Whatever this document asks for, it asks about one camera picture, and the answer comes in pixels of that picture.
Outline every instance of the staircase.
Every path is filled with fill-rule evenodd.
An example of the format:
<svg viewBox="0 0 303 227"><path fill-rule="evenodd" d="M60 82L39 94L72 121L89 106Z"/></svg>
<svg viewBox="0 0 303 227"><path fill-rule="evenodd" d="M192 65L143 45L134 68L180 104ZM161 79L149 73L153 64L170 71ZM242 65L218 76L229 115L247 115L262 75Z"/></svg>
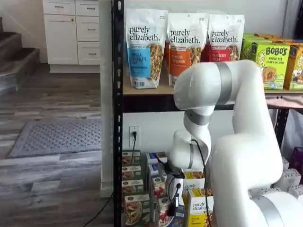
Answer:
<svg viewBox="0 0 303 227"><path fill-rule="evenodd" d="M23 48L21 35L4 32L0 17L0 95L18 91L39 63L39 50Z"/></svg>

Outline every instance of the purely elizabeth granola bag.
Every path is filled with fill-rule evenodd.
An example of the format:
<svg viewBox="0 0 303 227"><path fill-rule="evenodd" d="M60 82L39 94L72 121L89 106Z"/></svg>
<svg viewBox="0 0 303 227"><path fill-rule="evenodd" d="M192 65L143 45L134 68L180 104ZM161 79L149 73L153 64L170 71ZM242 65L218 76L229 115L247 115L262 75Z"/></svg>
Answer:
<svg viewBox="0 0 303 227"><path fill-rule="evenodd" d="M208 26L207 13L169 13L169 85L178 76L200 62L205 47Z"/></svg>
<svg viewBox="0 0 303 227"><path fill-rule="evenodd" d="M131 84L135 88L159 85L168 11L126 10L126 43Z"/></svg>
<svg viewBox="0 0 303 227"><path fill-rule="evenodd" d="M244 23L243 15L209 15L209 61L239 60Z"/></svg>

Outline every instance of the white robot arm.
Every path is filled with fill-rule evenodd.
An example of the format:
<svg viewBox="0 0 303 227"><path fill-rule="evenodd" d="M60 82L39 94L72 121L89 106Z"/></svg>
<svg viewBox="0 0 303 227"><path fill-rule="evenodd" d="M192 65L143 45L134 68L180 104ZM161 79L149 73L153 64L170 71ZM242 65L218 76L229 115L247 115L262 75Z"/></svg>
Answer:
<svg viewBox="0 0 303 227"><path fill-rule="evenodd" d="M191 136L201 142L204 157L210 157L218 227L301 227L303 207L293 196L248 196L248 190L278 181L283 170L256 64L197 64L179 76L174 99L177 108L185 110L188 132L175 133L169 160L175 167L203 169L200 153L189 147ZM235 134L220 138L210 155L210 116L216 105L228 104L234 104Z"/></svg>

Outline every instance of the gray joint band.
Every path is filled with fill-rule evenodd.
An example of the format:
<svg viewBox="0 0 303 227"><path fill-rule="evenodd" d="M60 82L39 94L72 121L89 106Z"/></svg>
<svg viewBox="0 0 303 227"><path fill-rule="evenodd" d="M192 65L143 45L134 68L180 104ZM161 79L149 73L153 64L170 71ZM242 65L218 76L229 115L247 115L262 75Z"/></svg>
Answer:
<svg viewBox="0 0 303 227"><path fill-rule="evenodd" d="M194 162L194 145L192 145L190 143L189 147L190 147L190 161L189 161L188 168L191 169L191 166L193 165L193 162Z"/></svg>
<svg viewBox="0 0 303 227"><path fill-rule="evenodd" d="M253 200L262 211L268 227L284 227L280 213L272 201L265 196L258 196L251 200Z"/></svg>
<svg viewBox="0 0 303 227"><path fill-rule="evenodd" d="M186 110L185 114L192 123L197 125L206 125L210 122L210 116L199 115L193 110Z"/></svg>
<svg viewBox="0 0 303 227"><path fill-rule="evenodd" d="M218 104L226 104L232 95L232 73L224 62L216 62L221 76L221 94Z"/></svg>

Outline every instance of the power outlet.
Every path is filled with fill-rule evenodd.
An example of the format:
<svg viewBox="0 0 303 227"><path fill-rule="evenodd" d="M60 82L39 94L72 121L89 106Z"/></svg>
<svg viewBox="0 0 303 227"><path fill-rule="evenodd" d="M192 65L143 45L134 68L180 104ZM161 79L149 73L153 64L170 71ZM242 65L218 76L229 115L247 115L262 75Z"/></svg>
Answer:
<svg viewBox="0 0 303 227"><path fill-rule="evenodd" d="M136 131L137 132L137 137L136 137L136 144L134 147L134 136L132 133ZM140 126L129 126L129 148L133 149L138 149L140 146Z"/></svg>

